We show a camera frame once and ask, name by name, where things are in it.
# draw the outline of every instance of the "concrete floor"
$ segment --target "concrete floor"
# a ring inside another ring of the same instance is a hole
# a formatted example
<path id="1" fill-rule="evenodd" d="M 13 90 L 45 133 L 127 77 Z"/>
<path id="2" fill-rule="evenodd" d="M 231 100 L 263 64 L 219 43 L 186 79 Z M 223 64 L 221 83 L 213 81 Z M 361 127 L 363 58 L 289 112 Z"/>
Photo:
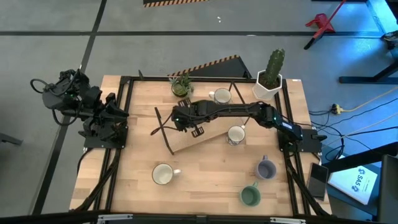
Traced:
<path id="1" fill-rule="evenodd" d="M 397 30 L 383 0 L 371 0 L 386 31 Z M 9 30 L 91 31 L 100 0 L 44 1 L 0 0 L 0 33 Z M 334 10 L 336 2 L 211 0 L 194 4 L 144 9 L 140 1 L 108 1 L 100 31 L 311 31 L 304 24 L 315 14 Z M 365 3 L 346 3 L 333 20 L 337 31 L 370 32 L 379 29 Z M 269 54 L 284 48 L 281 74 L 303 80 L 310 110 L 327 110 L 332 103 L 354 108 L 391 89 L 392 85 L 341 85 L 339 76 L 373 76 L 392 63 L 391 54 L 376 35 L 324 37 L 310 50 L 303 46 L 310 37 L 300 36 L 107 36 L 97 37 L 86 74 L 92 85 L 101 85 L 103 75 L 166 75 L 187 67 L 238 54 L 252 75 L 264 69 Z M 24 140 L 20 147 L 0 144 L 0 217 L 31 212 L 40 180 L 49 159 L 58 127 L 40 95 L 30 89 L 32 78 L 57 81 L 61 70 L 77 68 L 88 36 L 0 36 L 0 132 Z M 398 91 L 354 113 L 331 116 L 329 124 L 348 118 L 398 97 Z M 337 124 L 343 134 L 379 121 L 396 111 L 397 103 Z M 324 123 L 325 117 L 312 117 Z M 374 129 L 396 125 L 392 118 Z M 65 212 L 76 178 L 76 164 L 84 139 L 77 134 L 81 122 L 68 128 L 61 155 L 44 205 L 44 213 Z M 336 137 L 329 136 L 325 143 Z M 397 130 L 357 136 L 369 147 L 398 139 Z M 347 140 L 346 153 L 365 151 Z M 337 200 L 333 213 L 364 220 L 369 215 Z"/>

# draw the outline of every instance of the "smartphone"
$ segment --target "smartphone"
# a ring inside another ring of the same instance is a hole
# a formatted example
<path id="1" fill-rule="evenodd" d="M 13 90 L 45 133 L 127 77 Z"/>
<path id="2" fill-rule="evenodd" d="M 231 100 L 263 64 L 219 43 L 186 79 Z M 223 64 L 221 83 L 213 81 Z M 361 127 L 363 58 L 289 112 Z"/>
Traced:
<path id="1" fill-rule="evenodd" d="M 328 178 L 328 168 L 312 163 L 310 169 L 310 179 L 307 188 L 312 197 L 324 201 L 326 193 L 326 182 Z"/>

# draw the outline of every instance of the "potted cactus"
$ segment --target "potted cactus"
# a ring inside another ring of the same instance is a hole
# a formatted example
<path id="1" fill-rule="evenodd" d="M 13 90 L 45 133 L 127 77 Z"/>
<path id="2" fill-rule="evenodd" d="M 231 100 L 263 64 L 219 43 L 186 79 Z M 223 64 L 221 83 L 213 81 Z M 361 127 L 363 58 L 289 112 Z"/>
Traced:
<path id="1" fill-rule="evenodd" d="M 277 49 L 271 54 L 267 69 L 257 74 L 257 82 L 253 86 L 254 97 L 258 100 L 271 100 L 282 88 L 282 75 L 279 74 L 285 59 L 285 50 Z"/>
<path id="2" fill-rule="evenodd" d="M 183 98 L 193 92 L 189 73 L 181 74 L 179 77 L 169 78 L 169 80 L 172 84 L 172 92 L 175 96 Z"/>

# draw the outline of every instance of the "yellow cable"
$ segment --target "yellow cable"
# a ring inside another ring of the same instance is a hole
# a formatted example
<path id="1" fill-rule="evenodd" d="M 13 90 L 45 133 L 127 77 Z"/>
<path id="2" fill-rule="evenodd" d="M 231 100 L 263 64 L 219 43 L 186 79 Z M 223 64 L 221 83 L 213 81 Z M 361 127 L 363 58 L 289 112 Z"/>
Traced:
<path id="1" fill-rule="evenodd" d="M 378 98 L 380 98 L 380 97 L 382 97 L 382 96 L 385 96 L 385 95 L 387 95 L 387 94 L 389 94 L 389 93 L 395 91 L 396 89 L 398 89 L 398 87 L 395 87 L 395 88 L 393 88 L 392 90 L 387 91 L 387 92 L 385 92 L 385 93 L 383 93 L 383 94 L 381 94 L 381 95 L 379 95 L 379 96 L 377 96 L 377 97 L 375 97 L 375 98 L 369 100 L 368 102 L 365 102 L 365 103 L 363 103 L 363 104 L 361 104 L 361 105 L 359 105 L 359 106 L 357 106 L 357 107 L 355 107 L 354 109 L 351 109 L 351 110 L 344 110 L 342 107 L 340 107 L 340 111 L 342 111 L 342 112 L 352 112 L 352 111 L 354 111 L 354 110 L 356 110 L 356 109 L 358 109 L 358 108 L 361 108 L 361 107 L 365 106 L 366 104 L 372 102 L 373 100 L 376 100 L 376 99 L 378 99 Z"/>
<path id="2" fill-rule="evenodd" d="M 374 124 L 371 124 L 371 125 L 369 125 L 369 126 L 366 126 L 366 127 L 363 127 L 363 128 L 359 128 L 358 130 L 353 131 L 352 133 L 346 134 L 346 135 L 344 135 L 344 136 L 342 136 L 342 137 L 340 137 L 340 138 L 338 138 L 338 139 L 332 141 L 331 143 L 327 144 L 326 146 L 323 146 L 322 148 L 327 147 L 327 146 L 329 146 L 330 144 L 332 144 L 332 143 L 334 143 L 334 142 L 337 142 L 337 141 L 339 141 L 340 139 L 349 136 L 350 134 L 355 134 L 355 133 L 357 133 L 358 131 L 364 130 L 364 129 L 366 129 L 366 128 L 370 128 L 370 127 L 375 126 L 375 125 L 377 125 L 377 124 L 379 124 L 379 123 L 381 123 L 381 122 L 385 122 L 385 121 L 387 121 L 388 119 L 392 118 L 392 117 L 395 116 L 395 115 L 398 115 L 398 113 L 395 113 L 395 114 L 389 116 L 388 118 L 384 118 L 383 120 L 378 121 L 378 122 L 376 122 L 376 123 L 374 123 Z"/>

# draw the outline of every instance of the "hazard stripe tape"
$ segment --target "hazard stripe tape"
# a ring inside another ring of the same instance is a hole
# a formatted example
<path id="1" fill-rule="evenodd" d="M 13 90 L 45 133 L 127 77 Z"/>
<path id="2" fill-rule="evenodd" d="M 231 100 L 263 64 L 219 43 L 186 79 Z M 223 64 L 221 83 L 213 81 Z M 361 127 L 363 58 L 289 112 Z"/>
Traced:
<path id="1" fill-rule="evenodd" d="M 175 4 L 185 4 L 185 3 L 193 3 L 193 2 L 204 2 L 209 0 L 170 0 L 170 1 L 159 1 L 144 4 L 144 7 L 157 7 L 157 6 L 170 6 Z"/>
<path id="2" fill-rule="evenodd" d="M 188 69 L 185 69 L 185 70 L 182 70 L 182 71 L 174 72 L 173 74 L 168 74 L 167 76 L 168 77 L 176 77 L 176 76 L 182 75 L 184 73 L 190 73 L 192 71 L 195 71 L 195 70 L 198 70 L 198 69 L 201 69 L 201 68 L 205 68 L 205 67 L 209 67 L 211 65 L 216 65 L 218 63 L 225 62 L 225 61 L 228 61 L 228 60 L 231 60 L 231 59 L 234 59 L 234 58 L 240 58 L 240 56 L 239 55 L 232 55 L 232 56 L 229 56 L 229 57 L 221 58 L 219 60 L 208 62 L 208 63 L 206 63 L 204 65 L 198 65 L 198 66 L 195 66 L 195 67 L 192 67 L 192 68 L 188 68 Z"/>

